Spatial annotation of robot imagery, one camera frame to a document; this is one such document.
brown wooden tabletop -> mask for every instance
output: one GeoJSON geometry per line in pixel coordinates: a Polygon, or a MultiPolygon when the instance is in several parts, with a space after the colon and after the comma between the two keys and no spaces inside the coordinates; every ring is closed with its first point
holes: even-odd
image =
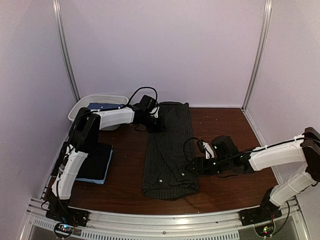
{"type": "MultiPolygon", "coordinates": [[[[191,108],[193,134],[210,143],[229,135],[240,151],[259,145],[242,111],[237,108],[191,108]]],[[[70,207],[123,214],[210,213],[259,205],[265,192],[277,185],[270,168],[229,178],[201,176],[199,191],[177,200],[152,199],[142,195],[148,133],[122,125],[101,131],[99,141],[113,145],[113,155],[104,185],[76,181],[70,207]]]]}

light blue cloth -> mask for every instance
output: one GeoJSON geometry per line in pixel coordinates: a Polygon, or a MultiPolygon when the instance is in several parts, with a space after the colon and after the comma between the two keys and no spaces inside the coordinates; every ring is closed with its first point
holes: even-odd
{"type": "Polygon", "coordinates": [[[99,184],[99,185],[103,185],[106,181],[106,177],[107,177],[107,172],[108,172],[108,168],[109,168],[109,164],[111,162],[111,157],[112,157],[112,153],[114,151],[111,150],[110,152],[110,157],[109,157],[109,160],[108,160],[108,164],[106,166],[106,170],[105,170],[105,175],[104,175],[104,178],[101,179],[101,180],[96,180],[96,179],[87,179],[87,178],[76,178],[75,180],[77,181],[81,181],[81,182],[87,182],[87,183],[92,183],[92,184],[99,184]]]}

white plastic basket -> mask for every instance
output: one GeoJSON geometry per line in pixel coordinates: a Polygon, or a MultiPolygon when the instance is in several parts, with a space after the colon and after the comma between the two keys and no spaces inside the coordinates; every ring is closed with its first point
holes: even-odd
{"type": "MultiPolygon", "coordinates": [[[[85,96],[78,101],[71,111],[68,114],[68,119],[71,122],[74,122],[77,113],[80,108],[83,107],[88,107],[90,103],[100,103],[100,104],[127,104],[129,99],[125,96],[114,96],[114,95],[89,95],[85,96]]],[[[102,128],[101,130],[106,130],[106,131],[113,131],[116,130],[120,124],[118,125],[113,125],[109,127],[102,128]]]]}

white wall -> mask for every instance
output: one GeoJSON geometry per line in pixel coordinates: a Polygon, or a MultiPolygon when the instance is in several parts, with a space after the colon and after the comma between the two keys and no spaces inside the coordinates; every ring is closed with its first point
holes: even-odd
{"type": "Polygon", "coordinates": [[[160,101],[240,107],[264,5],[264,0],[61,1],[80,94],[129,97],[140,86],[153,86],[160,101]]]}
{"type": "MultiPolygon", "coordinates": [[[[320,1],[273,1],[262,65],[249,103],[267,144],[320,131],[320,1]]],[[[286,180],[299,164],[279,167],[286,180]]],[[[312,240],[319,240],[320,187],[298,196],[312,240]]]]}
{"type": "Polygon", "coordinates": [[[51,0],[0,2],[0,239],[16,239],[67,135],[74,99],[51,0]]]}

blue fabric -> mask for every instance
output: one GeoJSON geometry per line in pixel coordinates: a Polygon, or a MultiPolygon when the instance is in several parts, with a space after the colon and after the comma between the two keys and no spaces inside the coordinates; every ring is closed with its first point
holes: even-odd
{"type": "Polygon", "coordinates": [[[91,102],[89,106],[87,106],[87,108],[90,110],[104,110],[104,109],[117,109],[122,106],[124,106],[124,104],[91,102]]]}
{"type": "Polygon", "coordinates": [[[112,157],[112,153],[114,151],[111,150],[111,153],[110,153],[110,157],[109,157],[109,160],[108,160],[108,164],[106,166],[106,170],[105,170],[105,175],[104,175],[104,179],[102,180],[96,180],[96,179],[87,179],[87,178],[76,178],[75,180],[77,181],[81,181],[81,182],[87,182],[87,183],[92,183],[92,184],[99,184],[99,185],[103,185],[106,181],[106,177],[107,177],[107,172],[108,172],[108,168],[109,168],[109,164],[111,162],[111,157],[112,157]]]}

